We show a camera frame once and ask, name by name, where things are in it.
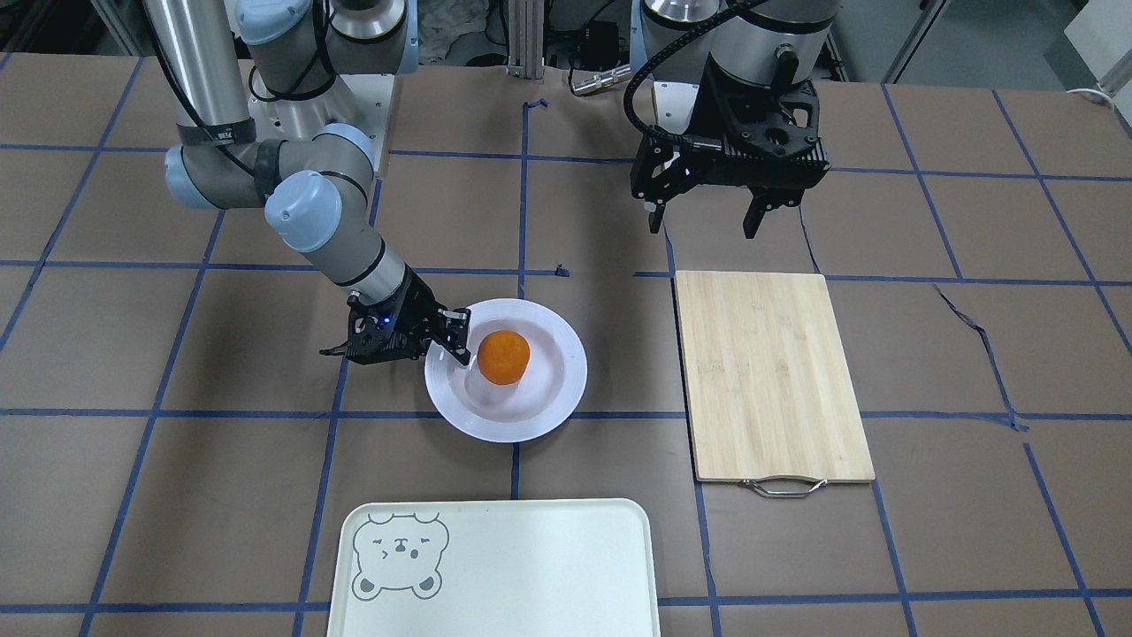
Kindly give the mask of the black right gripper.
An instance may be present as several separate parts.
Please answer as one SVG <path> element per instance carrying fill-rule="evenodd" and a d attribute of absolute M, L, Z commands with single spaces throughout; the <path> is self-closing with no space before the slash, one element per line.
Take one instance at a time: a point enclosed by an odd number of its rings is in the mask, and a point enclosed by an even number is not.
<path fill-rule="evenodd" d="M 393 362 L 427 354 L 436 343 L 470 365 L 468 334 L 469 308 L 441 305 L 419 275 L 408 269 L 401 285 L 385 301 L 365 303 L 359 291 L 348 296 L 348 339 L 338 346 L 321 348 L 328 358 L 346 358 L 359 365 Z"/>

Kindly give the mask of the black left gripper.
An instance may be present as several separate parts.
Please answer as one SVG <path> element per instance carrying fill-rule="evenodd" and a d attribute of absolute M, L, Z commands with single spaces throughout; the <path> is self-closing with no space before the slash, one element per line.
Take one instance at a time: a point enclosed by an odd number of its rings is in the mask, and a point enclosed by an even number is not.
<path fill-rule="evenodd" d="M 769 58 L 769 84 L 741 81 L 707 58 L 691 124 L 683 134 L 644 134 L 631 169 L 631 193 L 648 201 L 648 231 L 662 230 L 666 203 L 696 186 L 751 189 L 743 234 L 752 241 L 780 205 L 794 205 L 831 167 L 818 136 L 818 98 L 795 53 Z"/>

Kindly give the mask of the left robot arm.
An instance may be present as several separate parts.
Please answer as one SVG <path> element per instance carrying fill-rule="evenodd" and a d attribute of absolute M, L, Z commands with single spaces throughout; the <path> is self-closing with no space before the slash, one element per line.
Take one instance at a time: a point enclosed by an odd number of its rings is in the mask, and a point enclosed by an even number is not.
<path fill-rule="evenodd" d="M 769 210 L 796 206 L 830 169 L 818 135 L 811 75 L 837 18 L 837 1 L 642 1 L 646 61 L 623 93 L 640 132 L 631 193 L 659 233 L 666 206 L 696 186 L 744 187 L 744 235 Z M 648 124 L 635 107 L 640 85 L 684 83 L 700 74 L 681 132 Z"/>

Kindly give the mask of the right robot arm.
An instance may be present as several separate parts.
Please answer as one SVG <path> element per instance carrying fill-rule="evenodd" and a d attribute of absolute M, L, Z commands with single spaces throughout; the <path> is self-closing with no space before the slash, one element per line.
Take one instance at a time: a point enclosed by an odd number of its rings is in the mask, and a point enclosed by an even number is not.
<path fill-rule="evenodd" d="M 189 207 L 258 207 L 280 239 L 348 294 L 329 358 L 415 359 L 434 344 L 468 365 L 468 308 L 448 308 L 369 221 L 380 134 L 350 75 L 417 64 L 412 1 L 142 3 L 180 143 L 170 192 Z"/>

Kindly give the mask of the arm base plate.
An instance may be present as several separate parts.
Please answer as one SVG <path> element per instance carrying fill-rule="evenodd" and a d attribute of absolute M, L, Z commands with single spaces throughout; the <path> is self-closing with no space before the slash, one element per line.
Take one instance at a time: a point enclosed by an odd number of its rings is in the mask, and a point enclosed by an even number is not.
<path fill-rule="evenodd" d="M 375 173 L 384 177 L 395 81 L 393 75 L 341 75 L 321 96 L 275 102 L 250 96 L 248 107 L 259 140 L 308 141 L 333 122 L 355 127 L 371 141 Z"/>
<path fill-rule="evenodd" d="M 695 100 L 698 93 L 698 85 L 691 83 L 677 83 L 677 81 L 657 81 L 652 88 L 654 92 L 654 117 L 655 124 L 662 127 L 669 134 L 684 134 L 686 129 L 691 126 L 692 109 L 694 109 Z M 646 146 L 646 160 L 651 167 L 646 169 L 648 177 L 657 178 L 663 173 L 663 171 L 669 170 L 672 166 L 679 166 L 681 169 L 680 174 L 674 174 L 671 187 L 680 187 L 684 192 L 691 189 L 691 186 L 685 187 L 685 182 L 691 178 L 691 162 L 684 160 L 687 156 L 688 160 L 695 158 L 695 154 L 692 150 L 685 150 L 684 148 L 671 148 L 672 157 L 660 160 L 662 154 L 658 154 L 650 146 L 651 143 L 644 143 Z"/>

